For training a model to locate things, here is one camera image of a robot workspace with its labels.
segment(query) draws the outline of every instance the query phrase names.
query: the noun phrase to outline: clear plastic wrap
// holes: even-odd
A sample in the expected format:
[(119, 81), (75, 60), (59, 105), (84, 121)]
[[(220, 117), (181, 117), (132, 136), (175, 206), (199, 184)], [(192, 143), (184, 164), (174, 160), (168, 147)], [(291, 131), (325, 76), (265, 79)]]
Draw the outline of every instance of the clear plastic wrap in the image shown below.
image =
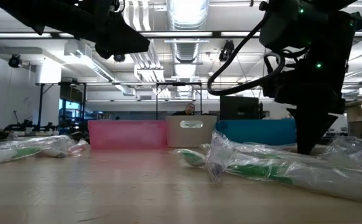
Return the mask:
[(210, 149), (210, 144), (201, 144), (199, 148), (203, 150), (203, 152), (207, 153)]
[(362, 169), (350, 169), (332, 159), (273, 150), (270, 146), (238, 144), (217, 132), (213, 133), (206, 165), (214, 182), (221, 180), (222, 173), (229, 172), (362, 200)]
[(170, 151), (170, 153), (178, 154), (185, 163), (193, 167), (201, 167), (206, 164), (205, 155), (199, 152), (195, 152), (189, 149), (176, 149)]
[(78, 144), (68, 136), (24, 138), (21, 141), (0, 142), (0, 163), (42, 153), (45, 156), (65, 158), (77, 155), (89, 145), (84, 140)]
[(332, 161), (346, 168), (362, 169), (362, 140), (356, 137), (337, 137), (318, 159)]

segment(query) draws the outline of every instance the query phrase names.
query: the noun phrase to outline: camera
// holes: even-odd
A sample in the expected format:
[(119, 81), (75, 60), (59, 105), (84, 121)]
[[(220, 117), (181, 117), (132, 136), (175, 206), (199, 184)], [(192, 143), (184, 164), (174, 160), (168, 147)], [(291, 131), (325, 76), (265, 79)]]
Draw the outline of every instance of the camera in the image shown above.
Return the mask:
[(114, 55), (113, 59), (115, 62), (124, 62), (126, 59), (125, 55)]
[(21, 68), (22, 67), (22, 60), (20, 55), (12, 55), (12, 57), (8, 61), (8, 65), (11, 68)]
[(232, 40), (226, 40), (224, 47), (221, 50), (220, 53), (220, 61), (226, 62), (228, 58), (232, 55), (233, 50), (235, 50), (235, 46), (233, 44)]

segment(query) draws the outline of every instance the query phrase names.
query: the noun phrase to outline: blue plastic bin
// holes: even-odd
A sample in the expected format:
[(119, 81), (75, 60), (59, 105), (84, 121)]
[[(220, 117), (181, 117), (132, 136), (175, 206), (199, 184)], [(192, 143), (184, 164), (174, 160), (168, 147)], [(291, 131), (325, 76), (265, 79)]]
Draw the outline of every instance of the blue plastic bin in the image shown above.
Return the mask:
[(234, 142), (256, 142), (271, 146), (296, 143), (294, 119), (227, 120), (216, 124), (217, 131)]

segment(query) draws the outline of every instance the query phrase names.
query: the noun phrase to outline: white plastic bin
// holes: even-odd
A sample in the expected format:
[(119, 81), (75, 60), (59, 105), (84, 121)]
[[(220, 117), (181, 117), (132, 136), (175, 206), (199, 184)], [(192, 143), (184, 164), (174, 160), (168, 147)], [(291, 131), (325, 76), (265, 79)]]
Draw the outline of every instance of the white plastic bin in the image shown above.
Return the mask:
[(168, 116), (167, 144), (169, 147), (191, 148), (210, 143), (216, 122), (216, 116)]

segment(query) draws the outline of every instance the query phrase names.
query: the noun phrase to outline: desk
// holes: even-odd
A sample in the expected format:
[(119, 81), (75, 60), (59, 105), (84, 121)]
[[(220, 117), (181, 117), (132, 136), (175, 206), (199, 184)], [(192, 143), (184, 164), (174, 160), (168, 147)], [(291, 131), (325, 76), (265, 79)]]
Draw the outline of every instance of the desk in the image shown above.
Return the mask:
[(0, 223), (362, 223), (362, 203), (181, 165), (165, 151), (91, 151), (0, 165)]

